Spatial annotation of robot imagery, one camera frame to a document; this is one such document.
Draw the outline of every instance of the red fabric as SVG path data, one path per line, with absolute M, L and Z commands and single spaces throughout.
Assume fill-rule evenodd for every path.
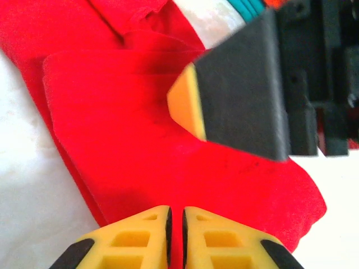
M 285 4 L 288 0 L 264 0 L 268 7 L 279 8 Z
M 349 140 L 349 148 L 352 150 L 358 150 L 359 144 L 353 140 Z
M 1 47 L 100 225 L 171 205 L 180 268 L 185 206 L 271 233 L 290 251 L 325 214 L 294 162 L 200 142 L 171 120 L 165 95 L 204 51 L 172 1 L 13 0 L 0 15 Z

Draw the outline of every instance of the white surface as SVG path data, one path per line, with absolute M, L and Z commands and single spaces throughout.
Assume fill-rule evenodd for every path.
M 243 25 L 225 0 L 176 2 L 207 47 Z M 359 153 L 294 159 L 328 205 L 294 255 L 305 269 L 359 268 Z M 18 70 L 1 52 L 0 268 L 48 268 L 77 237 L 97 227 Z

